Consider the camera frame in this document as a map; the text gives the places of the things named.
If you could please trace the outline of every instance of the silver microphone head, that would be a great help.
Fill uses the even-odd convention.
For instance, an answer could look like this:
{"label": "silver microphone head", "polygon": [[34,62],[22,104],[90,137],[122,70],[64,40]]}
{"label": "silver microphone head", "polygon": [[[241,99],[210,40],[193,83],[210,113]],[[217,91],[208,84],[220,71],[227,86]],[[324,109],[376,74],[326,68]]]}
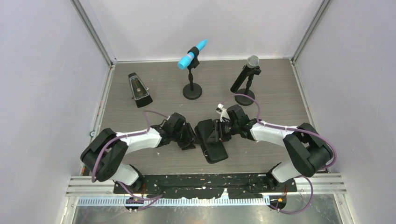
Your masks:
{"label": "silver microphone head", "polygon": [[246,66],[248,68],[252,69],[252,68],[256,67],[257,65],[259,65],[259,57],[257,57],[256,55],[252,55],[247,58]]}

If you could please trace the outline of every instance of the microphone stand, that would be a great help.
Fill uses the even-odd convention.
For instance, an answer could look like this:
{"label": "microphone stand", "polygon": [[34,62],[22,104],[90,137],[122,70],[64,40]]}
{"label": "microphone stand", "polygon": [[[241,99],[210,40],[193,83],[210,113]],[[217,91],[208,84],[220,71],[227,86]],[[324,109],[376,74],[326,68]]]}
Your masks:
{"label": "microphone stand", "polygon": [[191,48],[191,50],[188,51],[188,53],[190,52],[192,52],[195,55],[195,57],[191,61],[190,65],[187,66],[188,80],[190,81],[190,83],[183,88],[183,96],[187,99],[194,100],[194,99],[198,99],[202,95],[202,88],[200,85],[192,82],[194,78],[191,73],[191,70],[199,65],[199,61],[198,61],[199,50],[197,47],[193,47]]}
{"label": "microphone stand", "polygon": [[[250,87],[252,86],[253,77],[255,75],[259,75],[260,73],[261,73],[261,69],[259,66],[256,66],[255,69],[247,72],[246,76],[248,76],[248,80],[246,82],[246,88],[240,89],[236,93],[244,94],[244,95],[250,96],[251,98],[255,99],[255,94],[250,90]],[[248,99],[244,96],[235,96],[234,98],[235,98],[235,101],[242,106],[249,106],[253,103],[253,101],[251,99]]]}

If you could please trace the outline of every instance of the black metal plate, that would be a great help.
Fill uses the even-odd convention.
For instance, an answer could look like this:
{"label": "black metal plate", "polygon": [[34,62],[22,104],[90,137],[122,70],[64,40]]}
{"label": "black metal plate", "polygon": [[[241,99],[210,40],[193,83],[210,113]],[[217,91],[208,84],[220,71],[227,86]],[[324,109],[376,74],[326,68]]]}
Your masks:
{"label": "black metal plate", "polygon": [[[192,174],[192,175],[144,175],[145,190],[135,192],[155,196],[160,193],[163,198],[218,198],[227,189],[229,198],[260,198],[260,193],[297,192],[294,180],[288,180],[275,191],[267,189],[265,176],[259,173],[243,174]],[[114,185],[115,194],[126,194],[118,184]]]}

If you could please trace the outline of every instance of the microphone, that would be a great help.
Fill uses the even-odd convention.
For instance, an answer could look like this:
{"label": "microphone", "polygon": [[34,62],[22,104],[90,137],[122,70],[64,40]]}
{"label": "microphone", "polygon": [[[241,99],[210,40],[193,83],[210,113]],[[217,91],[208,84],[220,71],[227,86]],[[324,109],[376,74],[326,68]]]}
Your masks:
{"label": "microphone", "polygon": [[243,84],[247,77],[247,73],[254,70],[255,67],[259,65],[259,58],[256,55],[252,55],[247,58],[247,63],[243,66],[242,72],[240,72],[238,78],[235,80],[234,84],[231,86],[231,92],[236,93],[240,86]]}
{"label": "microphone", "polygon": [[[201,51],[206,43],[208,42],[207,39],[204,39],[203,41],[199,42],[199,44],[197,44],[195,47],[198,49],[198,51]],[[185,55],[184,57],[182,57],[182,59],[180,59],[180,61],[177,63],[177,66],[183,70],[185,68],[187,68],[187,66],[190,65],[191,61],[195,58],[194,53],[189,52],[187,55]]]}

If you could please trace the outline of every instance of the black microphone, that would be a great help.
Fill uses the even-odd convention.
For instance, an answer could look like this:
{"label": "black microphone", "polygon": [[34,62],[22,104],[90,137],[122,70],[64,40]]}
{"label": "black microphone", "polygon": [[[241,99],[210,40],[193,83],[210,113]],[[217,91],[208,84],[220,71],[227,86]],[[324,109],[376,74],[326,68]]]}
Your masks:
{"label": "black microphone", "polygon": [[259,58],[256,55],[252,55],[247,58],[247,63],[243,66],[242,72],[240,72],[238,78],[235,80],[234,84],[231,86],[231,92],[236,93],[240,86],[243,84],[247,76],[247,73],[254,70],[255,67],[259,65]]}

